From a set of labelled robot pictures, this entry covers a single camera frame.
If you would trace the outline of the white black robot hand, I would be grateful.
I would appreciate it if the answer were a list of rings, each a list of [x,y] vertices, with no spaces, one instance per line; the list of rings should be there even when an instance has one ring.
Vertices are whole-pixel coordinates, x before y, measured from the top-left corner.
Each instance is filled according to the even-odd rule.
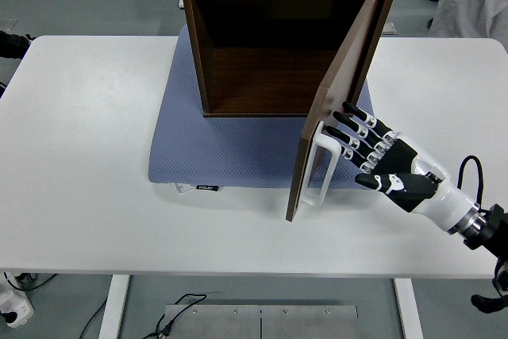
[[[325,128],[342,142],[341,155],[360,169],[355,182],[386,195],[408,213],[421,214],[443,231],[462,233],[479,215],[479,204],[453,185],[449,172],[405,133],[349,103],[333,117],[353,131]]]

